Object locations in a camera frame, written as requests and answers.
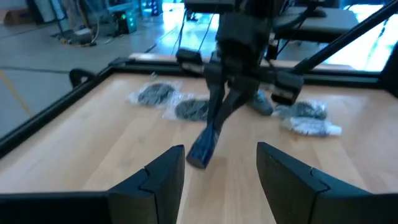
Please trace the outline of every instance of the metal rod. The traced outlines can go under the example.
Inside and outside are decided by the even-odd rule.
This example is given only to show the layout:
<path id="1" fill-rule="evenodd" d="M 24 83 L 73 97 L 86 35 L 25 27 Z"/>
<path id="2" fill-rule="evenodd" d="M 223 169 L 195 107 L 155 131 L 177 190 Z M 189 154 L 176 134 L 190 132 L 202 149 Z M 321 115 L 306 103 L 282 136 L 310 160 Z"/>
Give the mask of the metal rod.
<path id="1" fill-rule="evenodd" d="M 341 35 L 335 41 L 330 43 L 327 47 L 320 50 L 318 53 L 308 59 L 302 60 L 293 68 L 293 73 L 304 74 L 315 68 L 315 66 L 328 59 L 343 47 L 350 44 L 352 41 L 362 36 L 373 27 L 377 26 L 387 18 L 391 17 L 398 11 L 398 0 L 391 1 L 389 4 L 382 7 L 380 10 L 369 16 L 364 21 L 360 22 L 346 34 Z"/>

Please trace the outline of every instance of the cardboard box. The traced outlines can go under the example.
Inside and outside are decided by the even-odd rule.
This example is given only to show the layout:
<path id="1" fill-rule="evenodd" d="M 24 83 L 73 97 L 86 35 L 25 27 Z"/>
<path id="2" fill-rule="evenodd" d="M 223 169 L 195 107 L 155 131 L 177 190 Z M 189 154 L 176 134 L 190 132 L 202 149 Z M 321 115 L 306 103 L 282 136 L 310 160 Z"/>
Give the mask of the cardboard box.
<path id="1" fill-rule="evenodd" d="M 18 25 L 33 22 L 33 17 L 26 8 L 0 9 L 0 24 Z"/>

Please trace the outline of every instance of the dark gray cloth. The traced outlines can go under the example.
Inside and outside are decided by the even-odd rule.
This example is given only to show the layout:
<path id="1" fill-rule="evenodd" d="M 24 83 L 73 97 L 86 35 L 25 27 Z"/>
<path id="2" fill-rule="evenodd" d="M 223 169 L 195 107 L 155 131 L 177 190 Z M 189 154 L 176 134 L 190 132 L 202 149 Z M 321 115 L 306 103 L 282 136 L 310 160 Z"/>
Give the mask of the dark gray cloth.
<path id="1" fill-rule="evenodd" d="M 171 99 L 175 88 L 168 84 L 156 83 L 148 86 L 138 95 L 138 103 L 146 106 L 166 104 Z"/>
<path id="2" fill-rule="evenodd" d="M 206 121 L 209 109 L 208 100 L 185 100 L 175 107 L 175 116 L 188 121 Z"/>

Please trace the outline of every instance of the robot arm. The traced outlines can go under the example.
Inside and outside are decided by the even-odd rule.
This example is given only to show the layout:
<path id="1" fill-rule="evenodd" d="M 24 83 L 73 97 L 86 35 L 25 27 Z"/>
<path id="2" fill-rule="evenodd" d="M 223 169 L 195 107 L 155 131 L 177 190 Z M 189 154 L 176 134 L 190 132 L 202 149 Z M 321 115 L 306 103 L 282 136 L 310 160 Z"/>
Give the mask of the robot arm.
<path id="1" fill-rule="evenodd" d="M 303 76 L 277 71 L 272 65 L 271 69 L 260 67 L 272 32 L 273 3 L 248 1 L 244 13 L 224 14 L 216 35 L 218 49 L 209 63 L 202 62 L 199 52 L 177 52 L 182 69 L 202 74 L 210 91 L 207 127 L 187 154 L 187 162 L 194 167 L 206 168 L 223 123 L 259 88 L 273 92 L 274 101 L 288 105 L 295 102 L 301 91 Z M 226 82 L 230 91 L 224 97 Z"/>

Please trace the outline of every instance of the electronic equipment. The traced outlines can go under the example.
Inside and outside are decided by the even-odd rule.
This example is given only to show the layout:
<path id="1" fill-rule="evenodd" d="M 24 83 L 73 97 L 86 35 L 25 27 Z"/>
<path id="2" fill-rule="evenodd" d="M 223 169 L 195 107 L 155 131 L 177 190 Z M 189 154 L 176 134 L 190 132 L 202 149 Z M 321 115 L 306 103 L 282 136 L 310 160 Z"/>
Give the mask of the electronic equipment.
<path id="1" fill-rule="evenodd" d="M 136 13 L 133 3 L 108 7 L 119 34 L 131 34 L 137 30 Z"/>

